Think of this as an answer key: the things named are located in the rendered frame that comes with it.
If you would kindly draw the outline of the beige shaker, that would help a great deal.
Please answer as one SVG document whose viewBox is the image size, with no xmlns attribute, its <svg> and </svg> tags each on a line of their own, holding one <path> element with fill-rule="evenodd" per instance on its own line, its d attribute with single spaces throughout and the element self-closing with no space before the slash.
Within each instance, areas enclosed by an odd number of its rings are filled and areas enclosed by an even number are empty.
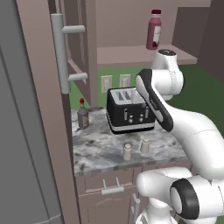
<svg viewBox="0 0 224 224">
<path fill-rule="evenodd" d="M 148 139 L 143 139 L 140 147 L 140 151 L 143 154 L 147 154 L 150 148 L 150 141 Z"/>
<path fill-rule="evenodd" d="M 131 144 L 130 143 L 126 143 L 124 145 L 122 157 L 126 161 L 131 160 Z"/>
</svg>

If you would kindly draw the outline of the brown drawer front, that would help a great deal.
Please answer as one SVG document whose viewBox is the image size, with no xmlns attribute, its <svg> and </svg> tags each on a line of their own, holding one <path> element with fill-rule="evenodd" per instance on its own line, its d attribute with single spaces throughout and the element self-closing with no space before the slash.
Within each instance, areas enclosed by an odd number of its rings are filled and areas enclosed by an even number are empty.
<svg viewBox="0 0 224 224">
<path fill-rule="evenodd" d="M 97 193 L 103 189 L 103 183 L 106 183 L 106 187 L 116 187 L 116 181 L 119 181 L 119 184 L 124 187 L 134 186 L 137 175 L 141 171 L 142 167 L 135 167 L 77 176 L 76 185 L 78 194 Z"/>
<path fill-rule="evenodd" d="M 185 167 L 188 170 L 191 170 L 191 163 L 187 159 L 180 159 L 177 161 L 165 162 L 163 164 L 149 164 L 145 165 L 142 169 L 143 172 L 148 170 L 160 169 L 160 168 L 167 168 L 167 167 Z"/>
</svg>

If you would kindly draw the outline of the brown tall side panel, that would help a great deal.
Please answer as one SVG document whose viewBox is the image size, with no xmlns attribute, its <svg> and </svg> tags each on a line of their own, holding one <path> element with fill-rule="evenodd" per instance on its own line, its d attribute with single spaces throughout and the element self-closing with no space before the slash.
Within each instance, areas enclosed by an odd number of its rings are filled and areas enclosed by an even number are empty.
<svg viewBox="0 0 224 224">
<path fill-rule="evenodd" d="M 16 0 L 65 224 L 80 224 L 47 0 Z"/>
</svg>

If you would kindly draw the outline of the brown base cabinet door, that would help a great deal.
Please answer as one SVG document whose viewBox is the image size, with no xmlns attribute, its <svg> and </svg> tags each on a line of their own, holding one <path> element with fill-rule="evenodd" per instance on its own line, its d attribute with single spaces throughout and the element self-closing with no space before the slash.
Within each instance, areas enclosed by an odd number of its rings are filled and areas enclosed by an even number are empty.
<svg viewBox="0 0 224 224">
<path fill-rule="evenodd" d="M 130 224 L 132 192 L 79 197 L 81 224 Z"/>
</svg>

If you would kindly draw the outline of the brown open wall cabinet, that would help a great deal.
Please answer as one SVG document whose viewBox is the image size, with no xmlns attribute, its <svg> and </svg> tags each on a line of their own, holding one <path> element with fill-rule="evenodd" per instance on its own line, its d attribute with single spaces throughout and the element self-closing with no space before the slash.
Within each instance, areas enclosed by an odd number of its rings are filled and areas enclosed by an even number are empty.
<svg viewBox="0 0 224 224">
<path fill-rule="evenodd" d="M 171 49 L 178 63 L 194 64 L 197 57 L 173 42 L 178 9 L 208 9 L 211 0 L 95 0 L 97 64 L 100 69 L 148 66 L 154 52 L 146 49 L 153 9 L 162 11 L 160 48 Z"/>
</svg>

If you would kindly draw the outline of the brown wall cabinet door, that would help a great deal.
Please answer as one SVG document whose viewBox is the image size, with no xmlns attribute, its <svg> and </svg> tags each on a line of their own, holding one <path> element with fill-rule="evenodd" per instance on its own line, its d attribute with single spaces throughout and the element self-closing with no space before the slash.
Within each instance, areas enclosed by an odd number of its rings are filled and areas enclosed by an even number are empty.
<svg viewBox="0 0 224 224">
<path fill-rule="evenodd" d="M 86 80 L 75 84 L 88 104 L 98 106 L 98 70 L 96 47 L 95 0 L 58 0 L 57 12 L 64 25 L 84 25 L 82 33 L 70 33 L 66 38 L 66 54 L 70 74 L 87 73 Z"/>
<path fill-rule="evenodd" d="M 172 43 L 224 83 L 224 0 L 209 7 L 179 7 Z"/>
</svg>

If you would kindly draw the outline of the grey fridge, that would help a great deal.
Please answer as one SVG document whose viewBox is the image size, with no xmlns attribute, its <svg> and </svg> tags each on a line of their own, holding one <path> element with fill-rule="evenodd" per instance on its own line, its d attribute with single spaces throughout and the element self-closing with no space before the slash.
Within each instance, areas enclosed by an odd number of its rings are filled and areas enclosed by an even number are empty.
<svg viewBox="0 0 224 224">
<path fill-rule="evenodd" d="M 0 0 L 0 224 L 64 224 L 16 0 Z"/>
</svg>

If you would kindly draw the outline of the black two-slot toaster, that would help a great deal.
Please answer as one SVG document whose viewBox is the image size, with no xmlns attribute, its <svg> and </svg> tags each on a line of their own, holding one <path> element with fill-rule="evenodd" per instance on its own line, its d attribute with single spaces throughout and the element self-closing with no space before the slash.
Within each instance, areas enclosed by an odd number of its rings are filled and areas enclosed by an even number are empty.
<svg viewBox="0 0 224 224">
<path fill-rule="evenodd" d="M 110 88 L 106 115 L 114 134 L 153 130 L 156 118 L 134 87 Z"/>
</svg>

